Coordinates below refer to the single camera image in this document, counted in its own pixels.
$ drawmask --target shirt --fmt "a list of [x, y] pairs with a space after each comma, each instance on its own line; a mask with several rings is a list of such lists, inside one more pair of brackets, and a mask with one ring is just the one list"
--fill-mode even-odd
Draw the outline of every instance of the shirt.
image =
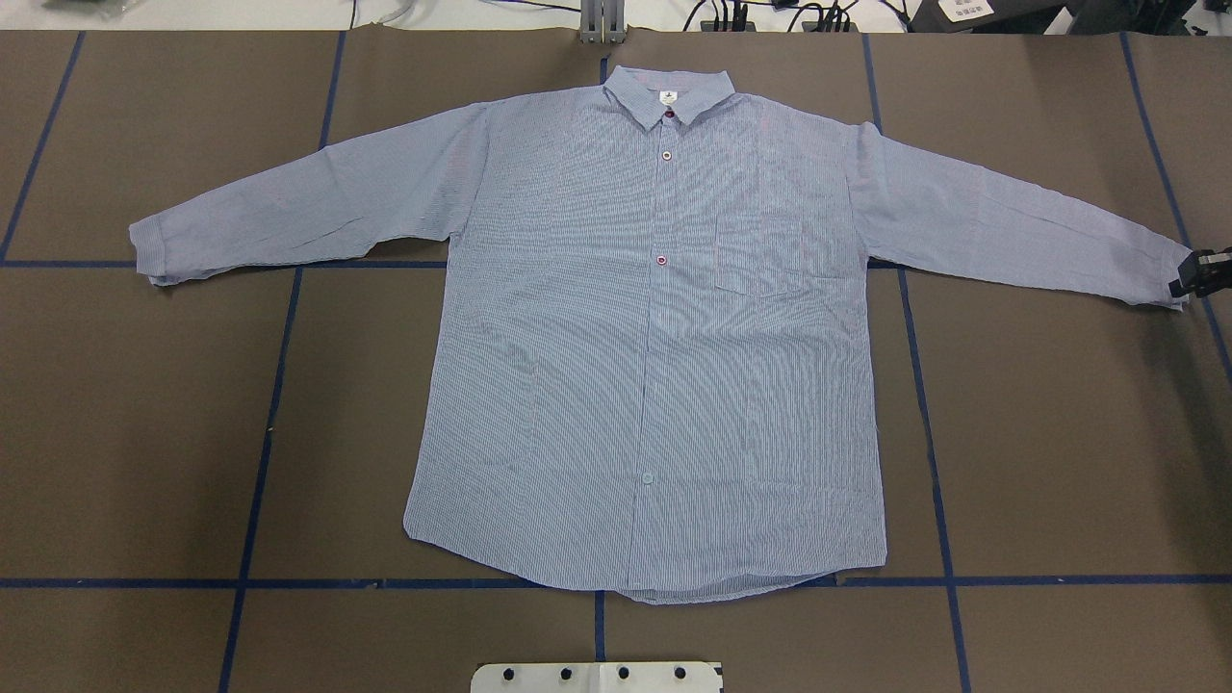
[[649, 603], [885, 562], [870, 255], [1179, 308], [1188, 254], [726, 73], [625, 68], [334, 144], [131, 228], [155, 285], [409, 236], [450, 248], [407, 533]]

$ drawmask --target white paper label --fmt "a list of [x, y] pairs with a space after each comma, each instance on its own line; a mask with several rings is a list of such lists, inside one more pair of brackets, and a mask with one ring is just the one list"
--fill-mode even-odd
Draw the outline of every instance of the white paper label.
[[938, 5], [951, 22], [965, 22], [993, 14], [988, 0], [938, 0]]

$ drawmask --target shirt cuff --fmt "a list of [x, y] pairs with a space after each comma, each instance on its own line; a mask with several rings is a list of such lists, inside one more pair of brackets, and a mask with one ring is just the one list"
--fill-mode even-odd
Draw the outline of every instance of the shirt cuff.
[[128, 238], [137, 249], [137, 271], [150, 277], [150, 284], [166, 274], [166, 245], [158, 217], [147, 217], [128, 227]]

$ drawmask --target chest pocket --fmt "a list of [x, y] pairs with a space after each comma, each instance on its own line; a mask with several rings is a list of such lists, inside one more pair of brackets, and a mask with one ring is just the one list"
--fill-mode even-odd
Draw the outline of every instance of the chest pocket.
[[838, 277], [835, 237], [806, 229], [790, 213], [719, 219], [715, 232], [715, 286], [748, 296], [806, 289], [812, 277]]

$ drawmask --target long-sleeve shirt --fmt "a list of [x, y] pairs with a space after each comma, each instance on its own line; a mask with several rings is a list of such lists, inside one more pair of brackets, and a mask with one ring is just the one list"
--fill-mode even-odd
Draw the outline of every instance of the long-sleeve shirt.
[[726, 73], [625, 68], [326, 147], [131, 237], [155, 285], [448, 239], [405, 530], [650, 603], [885, 562], [870, 256], [1179, 308], [1188, 254]]

